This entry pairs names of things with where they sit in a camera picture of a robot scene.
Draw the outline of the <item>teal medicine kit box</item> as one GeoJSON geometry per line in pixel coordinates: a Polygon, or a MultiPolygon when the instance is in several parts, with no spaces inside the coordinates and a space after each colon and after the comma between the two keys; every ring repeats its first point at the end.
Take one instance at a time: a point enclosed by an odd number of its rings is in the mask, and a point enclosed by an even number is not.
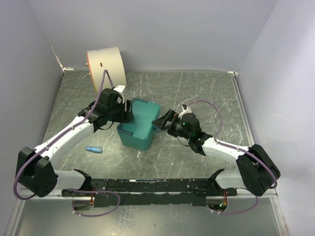
{"type": "Polygon", "coordinates": [[[152,121],[159,118],[160,105],[140,98],[132,99],[133,121],[121,123],[117,132],[124,146],[147,151],[154,136],[152,121]]]}

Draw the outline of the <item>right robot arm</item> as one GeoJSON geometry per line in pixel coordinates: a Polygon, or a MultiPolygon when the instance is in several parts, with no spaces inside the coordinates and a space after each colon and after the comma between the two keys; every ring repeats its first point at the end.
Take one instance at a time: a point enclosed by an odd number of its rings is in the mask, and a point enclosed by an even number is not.
{"type": "Polygon", "coordinates": [[[223,142],[202,131],[198,118],[191,111],[178,114],[169,110],[152,124],[173,137],[186,139],[195,153],[215,156],[237,167],[234,171],[222,170],[214,176],[209,183],[213,195],[218,196],[228,188],[242,188],[260,197],[277,186],[281,173],[258,144],[245,147],[223,142]]]}

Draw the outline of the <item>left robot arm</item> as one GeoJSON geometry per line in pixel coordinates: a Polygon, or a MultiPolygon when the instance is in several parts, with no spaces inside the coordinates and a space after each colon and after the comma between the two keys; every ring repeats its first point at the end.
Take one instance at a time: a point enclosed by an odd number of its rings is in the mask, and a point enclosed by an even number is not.
{"type": "Polygon", "coordinates": [[[107,122],[131,122],[132,102],[125,99],[125,86],[105,88],[97,100],[78,113],[75,119],[53,138],[18,154],[14,184],[21,184],[34,196],[45,197],[54,190],[75,190],[80,196],[90,194],[92,178],[74,169],[56,171],[54,168],[72,147],[85,137],[100,130],[107,122]]]}

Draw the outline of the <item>blue transparent small bottle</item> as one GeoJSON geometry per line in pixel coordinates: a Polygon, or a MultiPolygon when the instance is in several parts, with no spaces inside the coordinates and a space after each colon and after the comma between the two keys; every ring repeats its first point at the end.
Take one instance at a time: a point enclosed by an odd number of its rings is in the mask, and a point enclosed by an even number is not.
{"type": "Polygon", "coordinates": [[[85,150],[87,152],[91,152],[91,153],[97,153],[97,154],[102,154],[103,150],[101,147],[91,147],[91,146],[88,146],[88,147],[85,147],[85,150]]]}

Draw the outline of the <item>cream cylindrical cabinet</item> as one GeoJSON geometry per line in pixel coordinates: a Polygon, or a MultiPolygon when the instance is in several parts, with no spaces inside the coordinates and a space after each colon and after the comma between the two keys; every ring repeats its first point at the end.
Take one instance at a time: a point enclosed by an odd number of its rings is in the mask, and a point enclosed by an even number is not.
{"type": "Polygon", "coordinates": [[[126,86],[125,69],[118,47],[87,51],[87,66],[96,92],[105,69],[114,86],[126,86]]]}

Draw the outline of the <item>metal corner bracket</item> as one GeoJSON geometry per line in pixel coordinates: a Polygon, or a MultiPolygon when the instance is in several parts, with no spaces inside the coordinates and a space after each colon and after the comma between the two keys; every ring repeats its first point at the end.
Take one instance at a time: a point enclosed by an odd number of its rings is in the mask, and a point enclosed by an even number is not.
{"type": "Polygon", "coordinates": [[[73,71],[74,68],[73,68],[73,67],[63,67],[62,70],[63,70],[63,72],[65,73],[65,72],[67,72],[67,71],[73,71]]]}

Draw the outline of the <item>black mounting base rail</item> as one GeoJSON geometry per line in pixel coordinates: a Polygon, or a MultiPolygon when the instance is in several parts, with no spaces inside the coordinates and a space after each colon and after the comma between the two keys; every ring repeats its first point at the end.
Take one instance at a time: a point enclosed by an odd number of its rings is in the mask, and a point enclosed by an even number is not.
{"type": "Polygon", "coordinates": [[[222,189],[213,178],[173,179],[92,179],[91,190],[112,191],[120,196],[120,205],[206,206],[207,197],[236,196],[233,188],[222,189]]]}

